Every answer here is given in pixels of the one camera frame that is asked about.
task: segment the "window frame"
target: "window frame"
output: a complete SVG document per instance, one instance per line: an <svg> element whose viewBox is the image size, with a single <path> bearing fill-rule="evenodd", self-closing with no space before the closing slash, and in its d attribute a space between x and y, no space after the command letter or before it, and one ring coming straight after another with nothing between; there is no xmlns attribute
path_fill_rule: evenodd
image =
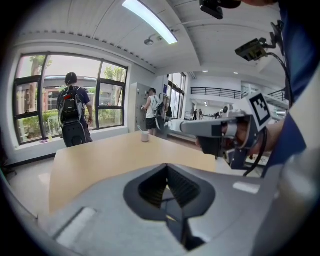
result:
<svg viewBox="0 0 320 256"><path fill-rule="evenodd" d="M125 97L126 97L126 84L127 84L127 78L128 78L128 71L129 67L123 66L121 64L114 63L112 61L108 61L104 58L97 58L97 57L92 57L92 56L87 56L87 55L82 55L82 54L76 54L76 53L67 53L67 52L32 52L32 53L27 53L27 54L20 54L19 56L19 62L15 70L15 75L14 75L14 82L13 82L13 95L12 95L12 111L13 111L13 122L14 122L14 129L15 129L15 135L18 140L18 144L24 145L24 144L29 144L29 143L34 143L38 141L42 141L45 139L48 139L49 137L46 136L46 131L43 123L43 85L45 84L45 72L46 68L41 69L41 74L40 75L33 75L33 76L27 76L27 77L21 77L21 78L16 78L18 74L18 69L19 69L19 64L20 61L23 57L32 57L32 56L45 56L43 66L46 67L49 61L49 56L67 56L67 57L78 57L78 58L85 58L89 60L95 60L100 62L99 70L98 70L98 75L96 79L96 90L95 90L95 121L96 121L96 128L93 128L92 130L102 130L102 129L108 129L108 128L113 128L113 127L121 127L125 125ZM114 81L106 78L100 78L101 76L101 71L102 71L102 66L104 63L122 68L125 70L125 81L124 82L119 82L119 81ZM37 83L37 108L36 111L31 112L31 113L24 113L24 114L17 114L17 88L18 86L25 85L25 84L30 84L30 83ZM122 106L100 106L100 88L101 88L101 83L102 84L108 84L112 86L121 86L122 87ZM117 124L117 125L112 125L108 127L99 127L99 110L122 110L122 124ZM21 136L19 133L19 128L18 128L18 120L20 119L25 119L25 118L30 118L30 117L37 117L38 116L38 121L39 121L39 126L40 126L40 131L41 131L41 137L38 139L32 139L30 141L22 141Z"/></svg>
<svg viewBox="0 0 320 256"><path fill-rule="evenodd" d="M171 97L172 97L172 91L176 91L180 94L179 96L179 103L178 103L178 112L177 117L172 116L172 119L179 119L182 118L182 110L184 106L184 98L185 98L185 89L186 89L186 80L187 76L185 73L181 72L181 78L180 78L180 87L179 88L176 84L173 83L175 74L168 74L169 80L168 80L168 86L171 87L171 95L170 95L170 107L171 107Z"/></svg>

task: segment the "glass window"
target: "glass window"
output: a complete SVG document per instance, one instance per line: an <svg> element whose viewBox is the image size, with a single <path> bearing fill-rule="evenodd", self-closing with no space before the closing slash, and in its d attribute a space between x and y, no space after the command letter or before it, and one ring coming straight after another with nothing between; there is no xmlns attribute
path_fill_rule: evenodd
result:
<svg viewBox="0 0 320 256"><path fill-rule="evenodd" d="M184 107L184 95L180 94L180 101L179 101L179 115L178 118L182 117L182 109Z"/></svg>
<svg viewBox="0 0 320 256"><path fill-rule="evenodd" d="M99 109L99 127L106 128L122 125L122 109Z"/></svg>
<svg viewBox="0 0 320 256"><path fill-rule="evenodd" d="M57 110L58 95L65 87L44 87L42 89L42 120L46 137L58 136L59 117Z"/></svg>
<svg viewBox="0 0 320 256"><path fill-rule="evenodd" d="M95 119L95 99L97 77L101 61L75 56L50 55L45 79L42 88L42 118L46 136L51 133L57 136L59 128L59 117L57 110L58 95L66 88L66 74L74 72L77 76L76 86L84 88L93 105L93 122L90 128L97 127ZM89 118L88 109L85 108L85 117Z"/></svg>
<svg viewBox="0 0 320 256"><path fill-rule="evenodd" d="M126 75L126 69L104 62L102 65L100 78L124 83L126 81Z"/></svg>
<svg viewBox="0 0 320 256"><path fill-rule="evenodd" d="M99 105L122 107L122 89L122 86L101 83Z"/></svg>
<svg viewBox="0 0 320 256"><path fill-rule="evenodd" d="M41 75L46 56L24 56L20 59L16 78L26 78Z"/></svg>
<svg viewBox="0 0 320 256"><path fill-rule="evenodd" d="M168 85L168 89L167 89L167 92L166 92L166 95L170 98L171 97L171 90L172 90L172 87L170 85Z"/></svg>
<svg viewBox="0 0 320 256"><path fill-rule="evenodd" d="M178 118L179 100L180 100L180 93L173 89L171 94L170 106L173 113L172 118L174 119Z"/></svg>
<svg viewBox="0 0 320 256"><path fill-rule="evenodd" d="M22 115L37 111L38 83L32 82L16 86L15 114Z"/></svg>
<svg viewBox="0 0 320 256"><path fill-rule="evenodd" d="M92 102L93 122L89 126L90 130L97 128L97 122L99 122L99 128L123 125L123 91L127 77L126 68L87 57L57 54L47 55L46 67L44 67L45 59L45 55L23 56L18 64L17 80L14 83L14 116L18 116L15 122L20 142L45 139L49 137L49 134L53 137L59 135L58 96L66 88L65 79L69 72L74 72L77 75L76 86L84 88ZM101 76L98 77L100 67L102 68ZM23 83L21 78L27 78L28 82L39 81L39 77L30 79L32 76L42 76L43 84L41 87L39 82L21 84ZM97 92L98 79L102 80L99 92ZM111 81L105 83L104 79L113 80L114 83ZM41 94L41 102L37 102L38 93ZM100 105L98 116L96 116L96 100L99 100ZM111 106L114 109L105 109L105 106ZM86 107L84 118L86 121L89 119Z"/></svg>
<svg viewBox="0 0 320 256"><path fill-rule="evenodd" d="M173 74L173 84L181 89L181 73Z"/></svg>
<svg viewBox="0 0 320 256"><path fill-rule="evenodd" d="M16 122L21 142L41 139L42 136L38 116L19 119Z"/></svg>
<svg viewBox="0 0 320 256"><path fill-rule="evenodd" d="M184 73L182 73L182 79L181 79L181 90L185 91L186 90L186 80L187 77Z"/></svg>
<svg viewBox="0 0 320 256"><path fill-rule="evenodd" d="M74 56L50 55L45 70L45 78L61 80L65 86L65 77L74 72L78 78L77 86L85 87L86 81L97 83L100 61Z"/></svg>

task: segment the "camera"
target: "camera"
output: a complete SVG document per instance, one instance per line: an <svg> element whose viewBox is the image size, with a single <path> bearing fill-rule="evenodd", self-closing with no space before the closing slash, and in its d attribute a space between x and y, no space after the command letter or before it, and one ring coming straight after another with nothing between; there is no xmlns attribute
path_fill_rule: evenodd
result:
<svg viewBox="0 0 320 256"><path fill-rule="evenodd" d="M234 0L199 0L200 10L215 17L218 20L224 18L222 8L235 9L241 5L241 1Z"/></svg>

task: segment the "white wall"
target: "white wall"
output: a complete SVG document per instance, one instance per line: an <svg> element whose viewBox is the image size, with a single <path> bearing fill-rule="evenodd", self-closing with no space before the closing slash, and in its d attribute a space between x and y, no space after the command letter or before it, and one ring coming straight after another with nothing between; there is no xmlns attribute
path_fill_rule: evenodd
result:
<svg viewBox="0 0 320 256"><path fill-rule="evenodd" d="M38 42L26 44L20 42L18 46L15 46L7 51L6 61L4 61L5 66L1 68L0 126L2 129L4 148L9 158L8 164L14 164L29 159L50 155L56 153L57 150L66 147L64 141L60 138L54 138L51 142L44 144L33 142L19 146L15 132L12 98L15 72L18 66L20 55L37 52L43 53L47 51L82 54L89 57L104 58L105 60L128 67L124 105L124 126L93 131L91 136L93 140L101 140L128 133L128 107L129 101L131 100L129 97L130 84L139 82L148 86L154 86L156 90L163 90L163 84L160 83L161 79L157 79L152 72L135 63L129 62L126 59L115 56L110 52L106 52L101 47L94 48L92 45L91 47L88 47L87 45L74 44L71 42L57 43L44 41L41 43Z"/></svg>
<svg viewBox="0 0 320 256"><path fill-rule="evenodd" d="M241 91L241 80L229 77L201 75L197 76L197 79L191 81L190 87L207 87Z"/></svg>
<svg viewBox="0 0 320 256"><path fill-rule="evenodd" d="M219 97L219 96L211 96L211 95L197 95L197 94L189 95L189 99L222 102L225 104L234 104L238 101L238 99L236 99L236 98Z"/></svg>
<svg viewBox="0 0 320 256"><path fill-rule="evenodd" d="M266 94L266 95L281 90L280 87L275 85L273 85L272 87L267 87L267 86L263 86L256 83L246 82L246 81L242 81L241 86L251 87L253 89L260 90L263 94Z"/></svg>
<svg viewBox="0 0 320 256"><path fill-rule="evenodd" d="M161 75L156 77L153 80L153 83L151 85L152 88L154 88L156 90L156 95L161 95L161 100L163 99L163 95L164 95L164 85L168 86L169 84L169 78L166 75Z"/></svg>
<svg viewBox="0 0 320 256"><path fill-rule="evenodd" d="M202 110L202 113L206 116L214 115L217 112L220 112L221 107L220 106L205 106L205 105L196 105L197 111L199 113L199 110Z"/></svg>

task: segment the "person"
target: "person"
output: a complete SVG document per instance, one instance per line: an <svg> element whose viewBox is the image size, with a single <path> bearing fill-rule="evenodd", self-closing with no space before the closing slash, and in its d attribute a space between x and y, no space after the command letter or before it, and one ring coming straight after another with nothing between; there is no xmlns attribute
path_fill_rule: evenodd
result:
<svg viewBox="0 0 320 256"><path fill-rule="evenodd" d="M197 110L193 112L193 121L197 120Z"/></svg>
<svg viewBox="0 0 320 256"><path fill-rule="evenodd" d="M283 48L286 55L286 65L289 70L290 86L294 101L298 100L311 81L320 62L319 37L314 30L311 19L312 8L307 4L288 0L242 0L242 2L263 7L279 3L280 15L284 23L282 36ZM247 136L248 124L238 123L236 139L241 143ZM259 137L257 144L251 149L249 155L258 154L263 138ZM290 114L284 120L267 126L266 152L272 151L264 174L269 167L284 164L292 155L306 149L306 143L300 130Z"/></svg>
<svg viewBox="0 0 320 256"><path fill-rule="evenodd" d="M202 113L202 110L201 110L201 108L199 109L199 120L202 120L202 116L203 116L204 114Z"/></svg>
<svg viewBox="0 0 320 256"><path fill-rule="evenodd" d="M79 100L82 102L83 105L86 105L86 107L88 108L88 112L89 112L88 122L91 125L91 123L93 121L93 105L89 99L87 91L82 87L76 86L76 83L78 82L77 75L74 72L70 72L70 73L66 74L64 82L65 82L67 88L65 88L63 91L61 91L59 93L58 98L57 98L57 106L59 106L61 104L61 101L63 100L64 96L67 94L67 91L69 89L72 89L72 87L73 87L73 89L76 90L76 93L79 97ZM85 119L84 106L83 106L83 110L82 110L82 116L80 119L80 123L82 124L83 129L84 129L86 142L87 143L93 142L93 140L91 139L89 126L88 126L86 119Z"/></svg>
<svg viewBox="0 0 320 256"><path fill-rule="evenodd" d="M155 111L157 110L157 105L161 103L160 98L156 95L156 89L151 88L149 90L149 97L146 101L145 106L142 108L146 110L145 116L145 126L150 135L157 135L157 123Z"/></svg>
<svg viewBox="0 0 320 256"><path fill-rule="evenodd" d="M172 121L172 109L171 109L170 106L168 107L168 110L166 112L165 121L166 122L171 122Z"/></svg>

